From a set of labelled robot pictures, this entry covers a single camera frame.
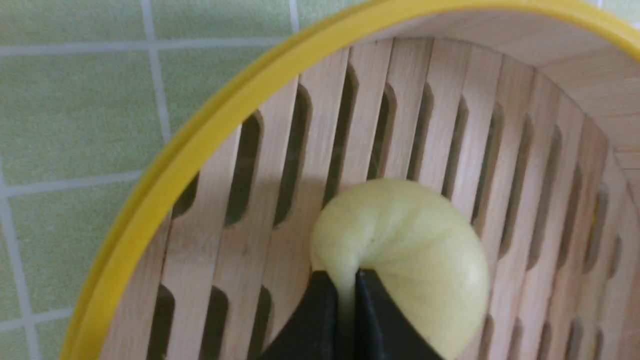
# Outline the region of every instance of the white grout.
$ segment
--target white grout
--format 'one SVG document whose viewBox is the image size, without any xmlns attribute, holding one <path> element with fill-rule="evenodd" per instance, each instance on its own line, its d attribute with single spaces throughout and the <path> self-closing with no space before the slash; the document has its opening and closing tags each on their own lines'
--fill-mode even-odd
<svg viewBox="0 0 640 360">
<path fill-rule="evenodd" d="M 61 320 L 71 317 L 71 314 L 74 312 L 74 308 L 70 307 L 68 309 L 58 309 L 47 311 L 46 313 L 40 313 L 33 315 L 33 322 L 41 323 L 41 322 L 49 322 L 53 320 Z"/>
<path fill-rule="evenodd" d="M 22 327 L 22 319 L 9 320 L 7 322 L 0 322 L 0 333 L 8 332 Z"/>
<path fill-rule="evenodd" d="M 156 31 L 154 29 L 154 17 L 151 9 L 150 0 L 140 0 L 142 8 L 142 21 L 145 25 L 145 35 L 147 42 L 152 44 L 156 41 Z M 149 64 L 151 66 L 151 78 L 156 91 L 156 107 L 158 111 L 158 119 L 160 120 L 160 132 L 164 143 L 168 143 L 171 139 L 171 125 L 169 123 L 169 111 L 166 108 L 166 93 L 164 92 L 164 81 L 162 80 L 162 67 L 160 65 L 160 57 L 158 50 L 151 47 L 149 50 Z"/>
<path fill-rule="evenodd" d="M 83 53 L 117 53 L 122 51 L 148 51 L 172 49 L 208 49 L 213 47 L 274 46 L 284 37 L 264 38 L 200 38 L 185 40 L 155 40 L 149 42 L 74 42 L 53 45 L 0 46 L 0 56 L 66 55 Z"/>
<path fill-rule="evenodd" d="M 86 188 L 89 186 L 122 183 L 126 181 L 135 181 L 142 175 L 141 170 L 122 172 L 119 174 L 108 174 L 94 177 L 84 177 L 80 179 L 69 179 L 60 181 L 50 181 L 46 183 L 33 183 L 17 186 L 5 186 L 4 196 L 14 197 L 20 195 L 29 195 L 42 192 L 57 192 L 61 190 L 71 190 L 75 188 Z"/>
<path fill-rule="evenodd" d="M 41 360 L 42 355 L 38 346 L 38 334 L 32 318 L 31 303 L 29 301 L 29 291 L 27 280 L 24 275 L 24 267 L 20 258 L 20 247 L 13 226 L 13 215 L 9 207 L 8 197 L 4 194 L 4 175 L 2 171 L 2 161 L 0 160 L 0 224 L 4 230 L 6 248 L 9 253 L 9 262 L 13 271 L 15 290 L 18 295 L 18 303 L 22 312 L 22 324 L 27 335 L 27 346 L 31 360 Z"/>
<path fill-rule="evenodd" d="M 142 23 L 145 26 L 145 36 L 147 42 L 156 41 L 156 31 L 154 29 L 154 16 L 151 11 L 151 0 L 140 0 L 142 8 Z"/>
<path fill-rule="evenodd" d="M 284 41 L 284 37 L 265 38 L 200 38 L 188 40 L 158 40 L 153 43 L 158 50 L 207 49 L 210 47 L 269 47 Z"/>
<path fill-rule="evenodd" d="M 289 13 L 291 14 L 291 30 L 294 33 L 300 31 L 300 20 L 298 19 L 298 0 L 289 0 Z"/>
<path fill-rule="evenodd" d="M 49 322 L 53 320 L 61 320 L 71 317 L 74 312 L 73 307 L 68 309 L 58 309 L 47 311 L 46 313 L 34 314 L 32 316 L 33 323 Z M 0 333 L 20 329 L 24 325 L 22 319 L 9 320 L 0 322 Z"/>
<path fill-rule="evenodd" d="M 149 64 L 151 66 L 151 78 L 156 90 L 156 107 L 158 119 L 160 120 L 160 132 L 164 143 L 171 139 L 171 124 L 169 123 L 169 111 L 166 107 L 166 93 L 164 92 L 164 81 L 162 80 L 162 66 L 157 50 L 149 50 Z"/>
</svg>

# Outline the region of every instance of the steamer basket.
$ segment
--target steamer basket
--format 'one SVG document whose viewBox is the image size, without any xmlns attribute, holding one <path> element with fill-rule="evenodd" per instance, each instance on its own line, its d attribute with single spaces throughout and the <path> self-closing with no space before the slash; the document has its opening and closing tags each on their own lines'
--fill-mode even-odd
<svg viewBox="0 0 640 360">
<path fill-rule="evenodd" d="M 399 177 L 486 251 L 460 359 L 640 359 L 638 60 L 640 33 L 571 0 L 376 0 L 303 31 L 158 157 L 61 358 L 255 358 L 305 289 L 323 204 Z"/>
</svg>

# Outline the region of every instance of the yellow rim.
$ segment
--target yellow rim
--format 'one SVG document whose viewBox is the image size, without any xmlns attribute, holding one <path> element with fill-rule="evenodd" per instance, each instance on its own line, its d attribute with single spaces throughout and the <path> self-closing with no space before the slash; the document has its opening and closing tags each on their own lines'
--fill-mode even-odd
<svg viewBox="0 0 640 360">
<path fill-rule="evenodd" d="M 329 54 L 412 18 L 456 10 L 516 10 L 582 26 L 640 60 L 640 33 L 576 0 L 372 0 L 290 38 L 209 99 L 157 157 L 113 224 L 86 280 L 61 359 L 97 359 L 145 247 L 204 162 L 269 96 Z"/>
</svg>

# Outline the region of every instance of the green tile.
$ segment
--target green tile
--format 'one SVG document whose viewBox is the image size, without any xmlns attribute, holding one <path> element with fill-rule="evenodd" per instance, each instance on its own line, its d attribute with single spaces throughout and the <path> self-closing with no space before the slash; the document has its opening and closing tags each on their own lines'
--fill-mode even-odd
<svg viewBox="0 0 640 360">
<path fill-rule="evenodd" d="M 231 47 L 161 52 L 172 131 L 178 130 L 211 95 L 266 50 Z"/>
<path fill-rule="evenodd" d="M 34 313 L 72 307 L 133 184 L 113 183 L 10 199 Z"/>
<path fill-rule="evenodd" d="M 42 360 L 58 360 L 68 324 L 68 319 L 61 319 L 36 325 Z"/>
<path fill-rule="evenodd" d="M 11 270 L 9 254 L 6 250 L 4 232 L 0 226 L 0 322 L 20 317 L 20 307 L 18 305 L 18 295 L 15 290 L 15 281 L 13 280 L 13 271 Z"/>
<path fill-rule="evenodd" d="M 0 45 L 144 40 L 139 0 L 2 0 Z"/>
<path fill-rule="evenodd" d="M 0 332 L 0 359 L 29 360 L 29 349 L 24 328 Z"/>
<path fill-rule="evenodd" d="M 158 38 L 280 37 L 291 34 L 288 0 L 152 0 Z"/>
<path fill-rule="evenodd" d="M 640 22 L 640 1 L 638 0 L 604 0 L 602 8 L 624 20 Z"/>
<path fill-rule="evenodd" d="M 329 15 L 364 0 L 298 0 L 298 20 L 300 27 L 305 28 Z"/>
<path fill-rule="evenodd" d="M 163 146 L 146 52 L 0 61 L 9 185 L 146 167 Z"/>
</svg>

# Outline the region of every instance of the black tongs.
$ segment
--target black tongs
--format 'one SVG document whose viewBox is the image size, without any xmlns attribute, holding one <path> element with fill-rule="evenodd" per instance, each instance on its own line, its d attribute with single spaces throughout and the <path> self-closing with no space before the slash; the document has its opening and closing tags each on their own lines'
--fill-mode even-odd
<svg viewBox="0 0 640 360">
<path fill-rule="evenodd" d="M 261 360 L 336 360 L 337 292 L 313 272 L 289 322 Z M 356 360 L 443 360 L 407 321 L 374 270 L 356 274 Z"/>
</svg>

